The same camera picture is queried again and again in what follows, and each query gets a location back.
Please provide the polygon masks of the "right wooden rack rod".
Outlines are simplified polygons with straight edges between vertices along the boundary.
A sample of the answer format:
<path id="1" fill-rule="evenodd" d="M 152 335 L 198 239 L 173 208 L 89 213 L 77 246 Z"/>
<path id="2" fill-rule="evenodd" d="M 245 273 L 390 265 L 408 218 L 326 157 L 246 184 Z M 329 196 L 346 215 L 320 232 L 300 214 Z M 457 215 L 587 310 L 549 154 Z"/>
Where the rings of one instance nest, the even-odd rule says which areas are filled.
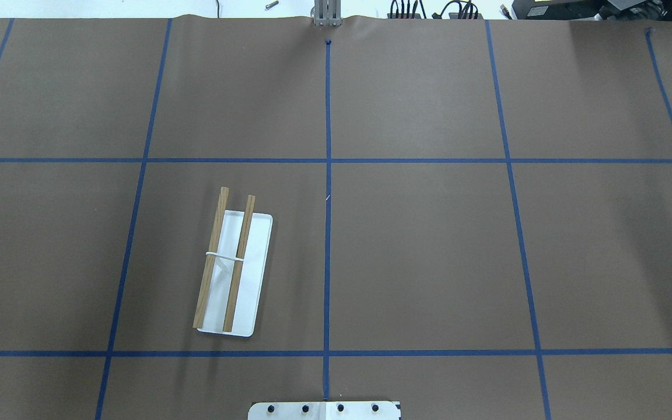
<path id="1" fill-rule="evenodd" d="M 236 314 L 243 263 L 246 256 L 248 239 L 250 237 L 251 221 L 253 221 L 254 203 L 256 203 L 256 196 L 248 195 L 246 197 L 246 207 L 241 220 L 241 228 L 235 256 L 236 259 L 234 261 L 232 271 L 231 285 L 229 288 L 229 293 L 227 294 L 226 316 L 222 324 L 222 331 L 225 333 L 231 333 L 234 328 L 234 317 Z"/>

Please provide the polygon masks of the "wooden rack rod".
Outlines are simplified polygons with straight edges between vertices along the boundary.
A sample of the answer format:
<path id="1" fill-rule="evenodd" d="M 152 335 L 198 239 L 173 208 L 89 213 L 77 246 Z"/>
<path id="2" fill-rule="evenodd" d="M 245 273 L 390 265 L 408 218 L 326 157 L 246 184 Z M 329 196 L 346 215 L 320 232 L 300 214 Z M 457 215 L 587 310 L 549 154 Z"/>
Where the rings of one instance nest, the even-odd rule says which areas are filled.
<path id="1" fill-rule="evenodd" d="M 226 316 L 222 324 L 222 331 L 225 333 L 231 333 L 234 328 L 234 317 L 236 314 L 243 263 L 246 256 L 248 239 L 250 237 L 251 221 L 253 221 L 254 203 L 256 203 L 256 196 L 248 195 L 246 197 L 246 207 L 241 220 L 241 228 L 235 256 L 236 259 L 234 261 L 232 271 L 231 285 L 229 288 L 229 293 L 227 294 Z"/>
<path id="2" fill-rule="evenodd" d="M 205 313 L 208 307 L 209 293 L 211 290 L 212 276 L 216 260 L 216 253 L 218 253 L 219 241 L 221 240 L 222 224 L 226 215 L 226 207 L 229 197 L 229 188 L 222 187 L 219 192 L 217 200 L 216 211 L 214 213 L 214 220 L 212 224 L 211 237 L 205 253 L 205 265 L 202 274 L 202 282 L 200 290 L 198 291 L 197 306 L 194 313 L 193 328 L 198 329 L 204 326 Z"/>

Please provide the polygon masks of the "white towel rack base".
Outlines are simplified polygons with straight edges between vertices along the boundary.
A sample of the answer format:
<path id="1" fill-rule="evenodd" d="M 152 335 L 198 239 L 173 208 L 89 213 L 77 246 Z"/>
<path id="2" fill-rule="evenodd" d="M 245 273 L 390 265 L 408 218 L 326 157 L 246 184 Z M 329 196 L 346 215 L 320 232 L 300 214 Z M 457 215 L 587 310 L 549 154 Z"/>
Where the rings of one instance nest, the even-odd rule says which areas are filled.
<path id="1" fill-rule="evenodd" d="M 243 258 L 237 257 L 243 212 L 227 210 L 222 220 L 222 230 L 214 264 L 211 271 L 211 286 L 207 309 L 204 314 L 202 333 L 219 333 L 233 337 L 251 337 L 258 314 L 264 271 L 269 249 L 273 218 L 268 213 L 253 213 Z M 235 263 L 242 263 L 232 329 L 223 329 L 228 306 L 229 289 Z"/>

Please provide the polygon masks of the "left wooden rack rod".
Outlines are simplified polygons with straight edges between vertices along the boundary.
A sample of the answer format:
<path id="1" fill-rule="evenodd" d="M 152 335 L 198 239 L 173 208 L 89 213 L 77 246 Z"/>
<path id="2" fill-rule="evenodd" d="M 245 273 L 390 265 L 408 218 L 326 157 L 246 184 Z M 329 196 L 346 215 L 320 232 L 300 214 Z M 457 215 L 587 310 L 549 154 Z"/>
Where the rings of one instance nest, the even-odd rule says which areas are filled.
<path id="1" fill-rule="evenodd" d="M 202 282 L 200 290 L 198 291 L 197 306 L 194 313 L 193 328 L 198 329 L 204 326 L 205 313 L 208 307 L 209 293 L 211 290 L 212 276 L 216 260 L 216 253 L 218 253 L 219 241 L 221 240 L 222 224 L 226 215 L 226 207 L 229 197 L 229 188 L 222 187 L 219 192 L 217 200 L 216 211 L 214 213 L 214 220 L 212 224 L 211 237 L 205 253 L 205 265 L 202 274 Z"/>

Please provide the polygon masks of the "aluminium frame post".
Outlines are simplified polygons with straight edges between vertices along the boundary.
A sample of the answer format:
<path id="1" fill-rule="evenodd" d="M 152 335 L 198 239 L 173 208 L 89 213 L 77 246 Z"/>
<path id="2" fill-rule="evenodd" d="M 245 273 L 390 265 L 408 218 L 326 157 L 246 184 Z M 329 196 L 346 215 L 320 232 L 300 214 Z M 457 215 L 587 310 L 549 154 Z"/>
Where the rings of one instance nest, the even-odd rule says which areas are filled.
<path id="1" fill-rule="evenodd" d="M 338 27 L 343 19 L 341 16 L 341 0 L 315 0 L 311 15 L 317 27 Z"/>

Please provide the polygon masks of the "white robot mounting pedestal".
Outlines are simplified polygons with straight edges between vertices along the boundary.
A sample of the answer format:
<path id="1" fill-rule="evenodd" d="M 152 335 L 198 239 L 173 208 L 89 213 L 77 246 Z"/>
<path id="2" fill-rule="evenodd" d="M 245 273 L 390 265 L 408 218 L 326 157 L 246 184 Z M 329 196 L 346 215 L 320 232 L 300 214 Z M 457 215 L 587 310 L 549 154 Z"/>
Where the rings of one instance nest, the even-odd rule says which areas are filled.
<path id="1" fill-rule="evenodd" d="M 401 419 L 394 401 L 288 401 L 251 405 L 248 419 Z"/>

